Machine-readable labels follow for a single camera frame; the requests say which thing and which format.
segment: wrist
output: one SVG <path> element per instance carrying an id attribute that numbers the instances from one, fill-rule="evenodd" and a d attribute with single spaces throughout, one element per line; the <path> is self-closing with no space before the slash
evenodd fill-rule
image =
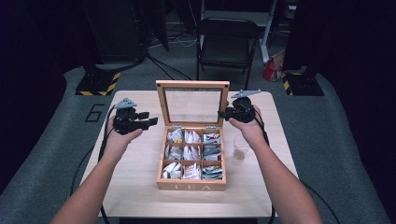
<path id="1" fill-rule="evenodd" d="M 109 153 L 109 152 L 105 152 L 102 159 L 100 160 L 103 163 L 107 164 L 107 165 L 113 165 L 116 166 L 117 163 L 119 163 L 120 161 L 120 157 L 117 155 L 114 155 L 114 153 Z"/>
<path id="2" fill-rule="evenodd" d="M 265 141 L 264 137 L 254 138 L 253 141 L 249 141 L 248 144 L 250 145 L 253 151 L 261 148 L 269 148 L 267 142 Z"/>

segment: hand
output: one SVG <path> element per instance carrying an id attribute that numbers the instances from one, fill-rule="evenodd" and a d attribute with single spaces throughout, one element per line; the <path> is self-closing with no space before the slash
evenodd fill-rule
<path id="1" fill-rule="evenodd" d="M 107 124 L 107 143 L 103 158 L 108 158 L 114 162 L 119 162 L 122 155 L 126 151 L 128 144 L 130 144 L 136 137 L 140 136 L 143 132 L 138 129 L 125 135 L 119 134 L 113 129 L 114 116 L 108 120 Z"/>
<path id="2" fill-rule="evenodd" d="M 260 109 L 256 106 L 253 105 L 254 109 L 256 110 L 256 119 L 258 121 L 261 121 L 260 115 L 261 111 Z M 229 122 L 237 129 L 239 129 L 244 136 L 244 138 L 247 140 L 249 143 L 250 147 L 254 150 L 257 148 L 256 146 L 258 144 L 266 144 L 265 139 L 263 137 L 262 133 L 262 128 L 260 125 L 257 123 L 257 121 L 254 119 L 253 121 L 249 123 L 244 123 L 240 122 L 236 119 L 229 119 Z"/>

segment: tea bag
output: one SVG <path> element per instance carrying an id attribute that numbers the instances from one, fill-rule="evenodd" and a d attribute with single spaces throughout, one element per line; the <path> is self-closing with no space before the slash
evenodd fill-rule
<path id="1" fill-rule="evenodd" d="M 205 146 L 204 161 L 221 161 L 221 148 L 219 146 Z"/>
<path id="2" fill-rule="evenodd" d="M 169 142 L 174 142 L 174 143 L 182 143 L 183 142 L 183 133 L 180 128 L 169 132 L 167 135 L 167 139 Z"/>
<path id="3" fill-rule="evenodd" d="M 195 131 L 189 133 L 187 130 L 184 132 L 184 140 L 186 143 L 201 143 L 201 137 Z"/>
<path id="4" fill-rule="evenodd" d="M 182 150 L 180 147 L 172 147 L 167 159 L 168 160 L 181 160 L 181 154 L 182 154 Z"/>
<path id="5" fill-rule="evenodd" d="M 206 166 L 202 172 L 202 179 L 222 179 L 222 168 L 220 166 Z"/>
<path id="6" fill-rule="evenodd" d="M 191 151 L 189 149 L 189 146 L 184 146 L 184 150 L 183 150 L 183 160 L 185 161 L 190 161 L 191 160 Z"/>
<path id="7" fill-rule="evenodd" d="M 166 159 L 169 159 L 169 145 L 166 146 L 164 155 L 165 155 L 165 158 L 166 158 Z"/>
<path id="8" fill-rule="evenodd" d="M 201 167 L 197 163 L 183 166 L 183 179 L 201 179 Z"/>
<path id="9" fill-rule="evenodd" d="M 201 159 L 200 148 L 196 149 L 194 146 L 184 146 L 183 159 L 185 161 L 198 161 Z"/>
<path id="10" fill-rule="evenodd" d="M 181 164 L 172 162 L 163 168 L 163 179 L 178 179 L 181 176 Z"/>
<path id="11" fill-rule="evenodd" d="M 201 153 L 200 153 L 199 146 L 198 146 L 198 149 L 196 149 L 194 146 L 191 146 L 191 158 L 194 161 L 198 161 L 201 159 Z"/>
<path id="12" fill-rule="evenodd" d="M 219 133 L 207 133 L 204 134 L 204 143 L 220 143 L 220 134 Z"/>

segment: left hand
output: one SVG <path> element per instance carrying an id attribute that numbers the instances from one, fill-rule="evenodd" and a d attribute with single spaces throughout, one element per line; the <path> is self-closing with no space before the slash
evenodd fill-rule
<path id="1" fill-rule="evenodd" d="M 107 124 L 107 143 L 106 149 L 103 154 L 103 158 L 108 158 L 114 162 L 119 162 L 122 155 L 126 151 L 128 144 L 130 144 L 136 137 L 140 136 L 143 132 L 142 129 L 138 129 L 125 135 L 119 134 L 113 129 L 114 116 L 108 120 Z"/>

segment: right hand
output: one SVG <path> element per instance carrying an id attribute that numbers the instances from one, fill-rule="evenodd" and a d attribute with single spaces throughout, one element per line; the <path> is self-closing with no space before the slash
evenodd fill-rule
<path id="1" fill-rule="evenodd" d="M 256 119 L 258 121 L 261 121 L 260 109 L 256 105 L 253 105 L 253 107 L 256 110 L 256 112 L 255 112 Z M 254 148 L 257 148 L 256 146 L 259 144 L 266 144 L 265 139 L 263 137 L 262 128 L 260 127 L 260 125 L 257 123 L 257 121 L 255 119 L 249 123 L 240 122 L 236 119 L 229 119 L 228 121 L 235 128 L 237 128 L 241 131 L 242 135 L 247 140 L 247 142 L 249 143 L 250 147 L 253 150 L 254 150 Z"/>

